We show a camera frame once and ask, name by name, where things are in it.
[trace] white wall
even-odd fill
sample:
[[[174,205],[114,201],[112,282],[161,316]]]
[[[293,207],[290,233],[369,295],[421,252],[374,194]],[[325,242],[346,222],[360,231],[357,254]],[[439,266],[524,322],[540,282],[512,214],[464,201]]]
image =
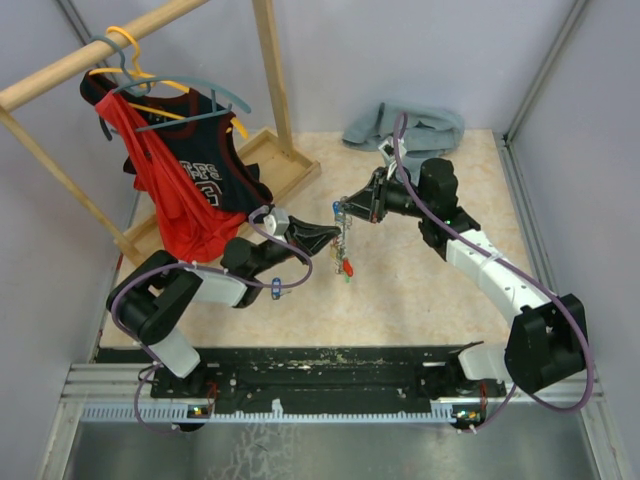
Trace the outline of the white wall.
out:
[[[53,2],[0,15],[0,88],[78,48]],[[14,115],[123,226],[133,201],[78,79]],[[117,252],[106,231],[0,125],[0,478],[34,478],[64,379],[86,361]]]
[[[638,18],[638,2],[591,2],[515,147],[561,292],[586,306],[602,384],[640,476]]]
[[[162,0],[76,0],[90,30],[123,25]],[[343,130],[400,99],[459,112],[503,132],[572,0],[276,0],[293,127]],[[148,71],[193,74],[272,124],[251,2],[215,0],[142,40]]]

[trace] blue object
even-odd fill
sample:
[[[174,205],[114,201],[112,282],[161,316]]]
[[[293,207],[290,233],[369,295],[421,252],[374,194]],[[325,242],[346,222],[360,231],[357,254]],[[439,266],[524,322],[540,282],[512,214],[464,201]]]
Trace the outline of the blue object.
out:
[[[111,48],[113,48],[116,51],[116,53],[118,55],[120,55],[120,69],[122,70],[122,74],[125,77],[127,77],[130,82],[135,82],[136,81],[135,78],[133,78],[133,76],[127,70],[127,65],[126,65],[127,56],[125,55],[125,53],[122,50],[122,48],[120,48],[120,45],[118,45],[116,42],[111,40],[109,37],[105,37],[104,35],[94,35],[89,40],[92,41],[92,42],[96,41],[96,40],[99,40],[101,42],[106,43]],[[147,83],[147,82],[144,82],[144,83],[146,83],[146,88],[144,88],[144,89],[126,87],[127,93],[130,93],[134,97],[142,97],[143,95],[147,95],[151,91],[151,85],[149,83]]]
[[[282,296],[282,289],[280,286],[282,285],[282,280],[280,277],[275,277],[271,280],[271,300],[280,300]]]
[[[378,145],[393,134],[393,123],[401,112],[409,118],[404,134],[407,155],[404,166],[412,183],[420,178],[420,165],[428,158],[455,150],[464,134],[464,120],[458,114],[440,108],[382,102],[344,131],[342,141],[350,148],[375,152]]]
[[[230,103],[226,109],[218,110],[218,104],[216,103],[216,93],[219,92],[233,103],[235,103],[240,109],[246,113],[251,113],[251,107],[240,97],[231,93],[226,88],[221,87],[213,82],[209,82],[207,80],[202,80],[200,78],[188,77],[185,75],[157,75],[155,77],[144,78],[142,80],[133,80],[125,85],[120,85],[118,88],[113,90],[113,93],[118,93],[122,90],[125,90],[130,87],[134,87],[136,85],[142,85],[143,83],[156,83],[161,82],[163,80],[172,80],[174,82],[180,83],[192,83],[194,85],[200,85],[203,87],[208,87],[211,89],[211,103],[212,103],[212,112],[203,113],[202,115],[194,115],[192,117],[185,117],[182,120],[171,120],[169,122],[158,123],[157,125],[148,125],[146,127],[138,128],[137,132],[142,132],[144,130],[155,130],[156,128],[170,127],[172,125],[179,125],[181,123],[188,123],[194,120],[203,120],[205,118],[217,117],[219,115],[224,115],[231,111],[232,104]]]

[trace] blue clip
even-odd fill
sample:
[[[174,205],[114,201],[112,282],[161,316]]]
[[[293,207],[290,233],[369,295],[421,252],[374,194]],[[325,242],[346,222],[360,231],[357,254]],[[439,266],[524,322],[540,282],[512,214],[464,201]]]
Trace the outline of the blue clip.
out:
[[[280,285],[282,285],[280,277],[275,277],[271,280],[271,300],[280,300],[280,296],[282,295]]]

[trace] blue towel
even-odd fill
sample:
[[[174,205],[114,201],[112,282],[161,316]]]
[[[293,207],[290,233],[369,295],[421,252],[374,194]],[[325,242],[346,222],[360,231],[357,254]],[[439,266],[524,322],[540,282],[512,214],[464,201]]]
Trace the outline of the blue towel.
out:
[[[460,115],[440,108],[383,102],[353,122],[344,131],[342,141],[350,148],[375,151],[393,134],[393,123],[401,112],[409,115],[404,134],[407,149],[404,166],[411,174],[411,181],[416,183],[424,160],[451,152],[460,144],[464,134],[464,120]]]

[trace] clothing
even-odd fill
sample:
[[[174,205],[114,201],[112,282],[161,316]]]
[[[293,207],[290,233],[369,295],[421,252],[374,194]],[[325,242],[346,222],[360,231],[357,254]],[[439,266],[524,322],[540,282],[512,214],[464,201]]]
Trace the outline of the clothing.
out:
[[[393,134],[395,119],[401,112],[407,112],[409,117],[404,134],[407,156],[403,163],[412,182],[417,183],[424,160],[451,152],[460,144],[464,134],[460,115],[438,108],[383,102],[349,125],[342,141],[351,148],[375,151]]]
[[[80,93],[85,100],[96,105],[114,88],[116,85],[104,75],[87,73],[80,84]],[[127,102],[184,117],[212,111],[211,99],[194,89],[172,98],[135,97],[127,92],[118,95]],[[150,125],[170,120],[142,111],[138,115]],[[266,185],[258,181],[258,165],[246,167],[238,157],[233,136],[226,133],[233,117],[233,113],[227,113],[153,131],[157,132],[211,206],[226,212],[249,214],[271,203],[273,195]]]
[[[147,123],[122,96],[109,92],[95,108],[122,137],[137,172],[138,187],[149,192],[156,205],[166,250],[187,262],[219,257],[245,221],[245,214],[213,208],[211,197],[196,188],[156,130],[135,131]],[[213,175],[209,170],[204,173]]]

